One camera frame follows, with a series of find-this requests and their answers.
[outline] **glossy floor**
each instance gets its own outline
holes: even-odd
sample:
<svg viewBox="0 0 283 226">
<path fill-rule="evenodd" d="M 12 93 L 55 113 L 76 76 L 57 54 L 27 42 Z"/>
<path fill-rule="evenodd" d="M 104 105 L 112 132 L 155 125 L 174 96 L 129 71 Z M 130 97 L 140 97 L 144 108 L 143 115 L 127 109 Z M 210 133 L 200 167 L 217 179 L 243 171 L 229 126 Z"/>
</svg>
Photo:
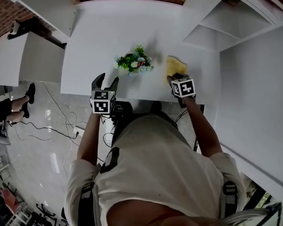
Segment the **glossy floor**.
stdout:
<svg viewBox="0 0 283 226">
<path fill-rule="evenodd" d="M 46 127 L 48 129 L 36 130 L 32 124 L 24 125 L 22 123 L 9 127 L 8 136 L 11 145 L 7 146 L 7 152 L 11 163 L 9 169 L 11 177 L 8 181 L 18 189 L 23 199 L 32 208 L 36 203 L 43 203 L 51 212 L 60 216 L 69 166 L 76 157 L 78 146 L 72 144 L 69 138 L 56 135 L 49 128 L 59 129 L 65 125 L 65 116 L 68 116 L 70 124 L 80 123 L 78 126 L 84 128 L 92 109 L 88 96 L 60 94 L 60 84 L 44 83 L 49 93 L 42 83 L 35 85 L 35 102 L 33 105 L 28 104 L 30 118 L 23 119 L 23 122 L 32 122 L 38 128 Z M 14 88 L 10 93 L 11 99 L 22 97 L 28 86 L 28 82 L 21 82 L 20 86 Z M 152 103 L 138 100 L 130 100 L 130 102 L 137 112 L 146 112 Z M 178 103 L 163 103 L 163 111 L 172 119 L 176 119 L 183 110 Z M 188 114 L 180 119 L 178 126 L 189 144 L 193 146 L 195 134 Z M 73 129 L 70 126 L 67 126 L 67 129 L 72 137 Z M 67 129 L 64 126 L 59 131 L 67 134 Z M 100 125 L 98 157 L 102 160 L 109 152 L 109 147 L 103 141 L 103 135 L 110 132 L 111 129 L 110 120 L 106 120 L 104 124 Z M 74 142 L 78 144 L 80 139 L 78 137 Z M 110 134 L 105 136 L 105 141 L 109 145 L 111 139 Z"/>
</svg>

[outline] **cable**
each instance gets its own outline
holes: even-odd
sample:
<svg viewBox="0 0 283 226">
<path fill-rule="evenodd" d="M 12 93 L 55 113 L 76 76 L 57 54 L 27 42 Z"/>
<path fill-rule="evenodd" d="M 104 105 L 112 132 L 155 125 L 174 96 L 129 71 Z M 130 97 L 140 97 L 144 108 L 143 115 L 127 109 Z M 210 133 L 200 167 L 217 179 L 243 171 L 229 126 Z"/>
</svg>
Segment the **cable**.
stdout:
<svg viewBox="0 0 283 226">
<path fill-rule="evenodd" d="M 111 146 L 109 146 L 109 145 L 105 142 L 105 138 L 104 138 L 104 137 L 105 137 L 107 134 L 112 134 L 112 135 L 113 135 L 113 133 L 108 132 L 108 133 L 106 133 L 106 134 L 103 135 L 103 141 L 104 141 L 104 143 L 106 144 L 107 147 L 110 147 L 110 148 L 111 148 Z"/>
<path fill-rule="evenodd" d="M 72 137 L 69 137 L 69 136 L 64 135 L 63 133 L 61 133 L 61 132 L 59 132 L 58 130 L 55 130 L 55 129 L 53 129 L 53 128 L 48 128 L 48 127 L 37 128 L 32 122 L 25 123 L 25 122 L 23 122 L 23 121 L 19 121 L 19 122 L 16 122 L 16 123 L 12 123 L 12 125 L 17 124 L 17 123 L 23 123 L 23 124 L 25 124 L 25 125 L 32 124 L 33 127 L 35 127 L 37 130 L 50 129 L 50 130 L 53 130 L 53 131 L 55 131 L 55 132 L 57 132 L 57 133 L 59 133 L 59 134 L 65 136 L 65 137 L 67 137 L 67 138 L 70 138 L 70 139 L 76 139 L 77 136 L 79 135 L 79 132 L 77 132 L 77 133 L 76 133 L 76 137 L 72 138 Z"/>
<path fill-rule="evenodd" d="M 48 91 L 48 89 L 45 87 L 45 85 L 44 85 L 43 82 L 42 82 L 42 85 L 43 85 L 44 88 L 46 89 L 47 93 L 49 94 L 49 96 L 51 97 L 51 99 L 53 100 L 53 102 L 56 104 L 57 108 L 58 108 L 58 109 L 61 111 L 61 113 L 64 115 L 66 121 L 69 123 L 70 126 L 72 126 L 72 127 L 74 128 L 74 127 L 75 127 L 76 125 L 78 125 L 78 124 L 85 124 L 85 125 L 87 125 L 86 122 L 75 123 L 75 122 L 76 122 L 76 114 L 73 113 L 73 112 L 71 112 L 71 113 L 73 113 L 73 114 L 75 115 L 75 122 L 74 122 L 74 124 L 71 125 L 70 122 L 69 122 L 69 120 L 68 120 L 68 116 L 69 116 L 71 113 L 69 113 L 68 116 L 66 117 L 65 114 L 64 114 L 64 113 L 62 112 L 62 110 L 60 109 L 60 107 L 58 106 L 58 104 L 56 103 L 56 101 L 54 100 L 54 98 L 51 96 L 51 94 L 50 94 L 50 92 Z M 65 121 L 65 125 L 64 125 L 64 126 L 66 126 L 67 134 L 69 135 L 68 129 L 67 129 L 66 121 Z M 64 173 L 65 173 L 66 177 L 68 177 L 68 175 L 67 175 L 67 173 L 66 173 L 66 170 L 65 170 L 65 167 L 64 167 L 66 158 L 70 156 L 70 153 L 71 153 L 71 151 L 72 151 L 72 149 L 73 149 L 73 144 L 76 144 L 77 146 L 79 146 L 79 145 L 78 145 L 77 143 L 75 143 L 72 139 L 70 139 L 70 140 L 71 140 L 71 148 L 70 148 L 69 153 L 67 154 L 67 156 L 64 158 L 64 162 L 63 162 L 63 169 L 64 169 Z"/>
<path fill-rule="evenodd" d="M 101 119 L 101 121 L 102 121 L 102 124 L 104 124 L 105 121 L 106 121 L 107 119 L 109 119 L 109 117 L 103 116 L 103 115 L 101 114 L 101 115 L 100 115 L 100 119 Z"/>
<path fill-rule="evenodd" d="M 175 120 L 175 123 L 177 123 L 179 120 L 180 120 L 180 118 L 182 118 L 185 114 L 187 114 L 188 113 L 188 109 L 186 109 L 184 112 L 182 112 L 178 117 L 177 117 L 177 119 Z"/>
</svg>

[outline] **white t-shirt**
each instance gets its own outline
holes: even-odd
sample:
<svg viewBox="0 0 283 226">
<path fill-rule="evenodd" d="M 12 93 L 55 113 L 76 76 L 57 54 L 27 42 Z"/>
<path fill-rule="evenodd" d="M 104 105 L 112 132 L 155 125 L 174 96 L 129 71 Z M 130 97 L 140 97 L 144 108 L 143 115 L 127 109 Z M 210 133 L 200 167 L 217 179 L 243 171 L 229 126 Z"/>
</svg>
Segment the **white t-shirt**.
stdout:
<svg viewBox="0 0 283 226">
<path fill-rule="evenodd" d="M 98 170 L 84 160 L 73 162 L 65 204 L 70 225 L 77 222 L 73 212 L 77 197 L 92 178 L 102 226 L 107 226 L 109 209 L 129 199 L 163 204 L 191 217 L 218 218 L 224 174 L 237 186 L 238 210 L 246 202 L 242 179 L 230 155 L 217 153 L 207 158 L 194 152 L 173 125 L 155 115 L 131 122 L 97 174 Z"/>
</svg>

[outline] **white desk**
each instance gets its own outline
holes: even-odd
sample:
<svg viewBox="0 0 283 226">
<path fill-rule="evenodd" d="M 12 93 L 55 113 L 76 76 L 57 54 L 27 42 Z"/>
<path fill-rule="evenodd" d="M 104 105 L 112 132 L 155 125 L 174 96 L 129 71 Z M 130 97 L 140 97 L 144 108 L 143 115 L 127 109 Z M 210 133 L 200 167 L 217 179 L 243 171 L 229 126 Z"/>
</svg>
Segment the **white desk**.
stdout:
<svg viewBox="0 0 283 226">
<path fill-rule="evenodd" d="M 0 85 L 18 86 L 19 80 L 60 82 L 65 50 L 33 32 L 0 38 Z"/>
<path fill-rule="evenodd" d="M 150 0 L 98 0 L 78 5 L 67 44 L 61 93 L 90 95 L 91 83 L 106 73 L 103 86 L 119 76 L 118 98 L 177 101 L 165 83 L 166 57 L 188 65 L 197 102 L 214 104 L 219 91 L 219 53 L 181 43 L 178 36 L 182 6 Z M 129 78 L 113 67 L 114 56 L 124 56 L 142 43 L 154 70 Z"/>
</svg>

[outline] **flower arrangement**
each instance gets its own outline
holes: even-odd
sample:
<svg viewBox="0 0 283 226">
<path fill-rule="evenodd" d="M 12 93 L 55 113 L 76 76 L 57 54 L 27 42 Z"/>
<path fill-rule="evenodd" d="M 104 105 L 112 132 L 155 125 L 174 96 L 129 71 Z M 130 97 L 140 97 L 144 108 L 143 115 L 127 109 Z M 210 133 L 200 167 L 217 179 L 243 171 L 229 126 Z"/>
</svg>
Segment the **flower arrangement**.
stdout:
<svg viewBox="0 0 283 226">
<path fill-rule="evenodd" d="M 143 46 L 139 44 L 133 53 L 128 53 L 124 57 L 115 56 L 114 67 L 128 70 L 128 76 L 132 77 L 136 73 L 151 71 L 151 61 L 152 58 L 145 55 Z"/>
</svg>

